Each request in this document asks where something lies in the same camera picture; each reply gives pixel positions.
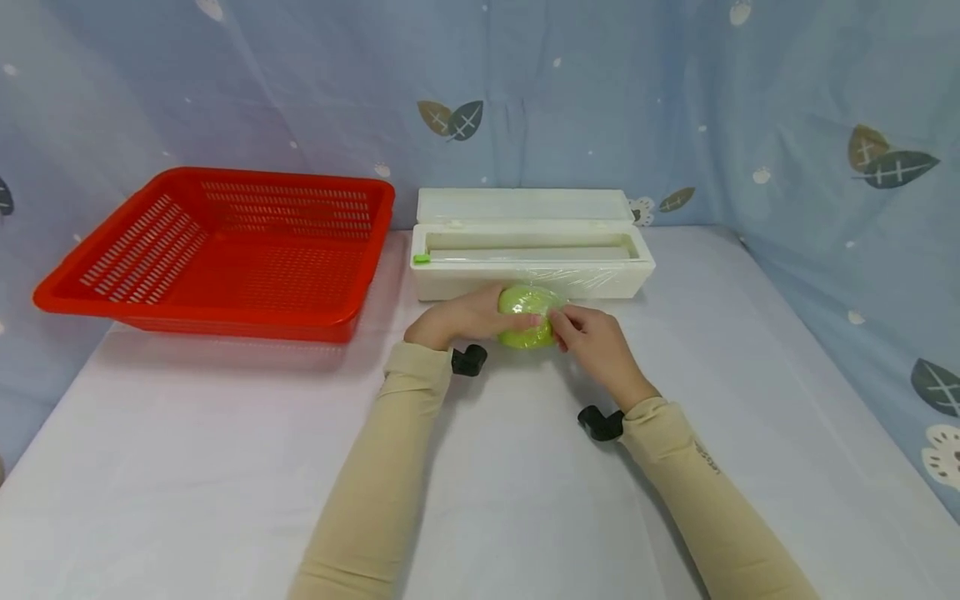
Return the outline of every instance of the beige sleeve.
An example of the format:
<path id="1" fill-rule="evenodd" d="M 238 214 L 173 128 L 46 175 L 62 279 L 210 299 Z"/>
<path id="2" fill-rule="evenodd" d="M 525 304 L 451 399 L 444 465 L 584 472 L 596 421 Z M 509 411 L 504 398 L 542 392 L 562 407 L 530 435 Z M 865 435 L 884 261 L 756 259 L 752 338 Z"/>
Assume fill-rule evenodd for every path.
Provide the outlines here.
<path id="1" fill-rule="evenodd" d="M 409 554 L 450 353 L 397 344 L 326 501 L 289 600 L 387 600 Z"/>
<path id="2" fill-rule="evenodd" d="M 625 416 L 620 442 L 660 492 L 713 600 L 818 597 L 680 406 L 659 397 L 640 402 Z"/>

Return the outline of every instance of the right hand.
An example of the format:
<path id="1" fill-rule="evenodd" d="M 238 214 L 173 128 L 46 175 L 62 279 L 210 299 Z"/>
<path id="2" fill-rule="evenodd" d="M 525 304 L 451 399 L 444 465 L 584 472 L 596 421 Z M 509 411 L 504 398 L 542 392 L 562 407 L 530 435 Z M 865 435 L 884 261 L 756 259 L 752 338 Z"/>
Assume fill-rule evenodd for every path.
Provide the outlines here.
<path id="1" fill-rule="evenodd" d="M 615 317 L 575 304 L 551 311 L 548 316 L 561 352 L 573 354 L 624 413 L 643 400 L 660 395 L 636 364 Z"/>

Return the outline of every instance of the white tablecloth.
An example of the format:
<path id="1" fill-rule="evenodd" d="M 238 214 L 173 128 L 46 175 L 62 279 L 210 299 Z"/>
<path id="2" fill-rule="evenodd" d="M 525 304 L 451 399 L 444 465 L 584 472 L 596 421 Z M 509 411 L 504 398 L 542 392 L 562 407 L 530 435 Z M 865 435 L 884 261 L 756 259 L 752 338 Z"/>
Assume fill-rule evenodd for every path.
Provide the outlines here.
<path id="1" fill-rule="evenodd" d="M 769 280 L 714 228 L 645 231 L 658 267 L 604 303 L 650 377 L 825 598 L 955 598 L 960 528 Z M 116 327 L 0 488 L 0 598 L 282 598 L 423 309 L 387 242 L 345 347 Z M 486 344 L 436 432 L 405 598 L 690 598 L 609 403 L 552 350 Z"/>

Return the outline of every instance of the left hand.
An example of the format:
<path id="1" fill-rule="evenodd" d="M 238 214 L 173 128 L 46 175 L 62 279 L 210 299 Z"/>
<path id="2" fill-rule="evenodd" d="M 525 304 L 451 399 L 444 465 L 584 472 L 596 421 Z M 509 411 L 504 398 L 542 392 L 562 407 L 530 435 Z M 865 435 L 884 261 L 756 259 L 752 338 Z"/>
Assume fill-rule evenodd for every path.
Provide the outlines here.
<path id="1" fill-rule="evenodd" d="M 488 285 L 460 298 L 431 306 L 407 329 L 403 341 L 447 350 L 457 338 L 482 340 L 504 331 L 536 327 L 540 315 L 501 314 L 497 302 L 504 285 Z"/>

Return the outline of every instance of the leaf print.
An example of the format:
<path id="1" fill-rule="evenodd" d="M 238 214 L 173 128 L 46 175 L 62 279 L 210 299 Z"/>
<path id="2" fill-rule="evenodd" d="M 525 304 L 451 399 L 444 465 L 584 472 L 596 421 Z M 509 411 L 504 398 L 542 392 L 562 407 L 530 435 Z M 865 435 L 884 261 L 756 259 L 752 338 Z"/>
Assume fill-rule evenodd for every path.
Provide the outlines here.
<path id="1" fill-rule="evenodd" d="M 654 222 L 654 201 L 644 196 L 630 201 L 630 211 L 634 213 L 634 225 L 639 228 L 650 227 Z"/>
<path id="2" fill-rule="evenodd" d="M 923 358 L 910 373 L 910 384 L 924 402 L 951 417 L 960 417 L 960 377 Z"/>
<path id="3" fill-rule="evenodd" d="M 480 127 L 480 120 L 483 118 L 483 100 L 467 102 L 457 108 L 450 115 L 447 122 L 447 130 L 453 139 L 457 141 L 466 141 L 477 133 Z"/>
<path id="4" fill-rule="evenodd" d="M 446 124 L 450 120 L 450 109 L 431 100 L 420 100 L 417 102 L 417 108 L 420 110 L 420 118 L 430 128 L 430 131 L 436 135 L 448 137 Z"/>
<path id="5" fill-rule="evenodd" d="M 926 438 L 932 447 L 921 450 L 926 474 L 960 491 L 960 429 L 945 423 L 930 426 Z"/>
<path id="6" fill-rule="evenodd" d="M 871 160 L 864 177 L 858 179 L 876 189 L 890 189 L 906 185 L 938 164 L 940 160 L 927 153 L 898 150 Z"/>
<path id="7" fill-rule="evenodd" d="M 672 212 L 683 208 L 693 198 L 693 192 L 697 191 L 695 187 L 685 187 L 670 194 L 660 203 L 660 212 Z"/>
<path id="8" fill-rule="evenodd" d="M 0 217 L 9 217 L 13 214 L 13 194 L 6 182 L 0 180 Z"/>
<path id="9" fill-rule="evenodd" d="M 866 125 L 857 125 L 853 128 L 850 142 L 847 144 L 847 161 L 850 162 L 854 171 L 863 173 L 871 160 L 885 155 L 889 150 L 890 144 L 883 137 L 883 133 L 872 130 Z"/>

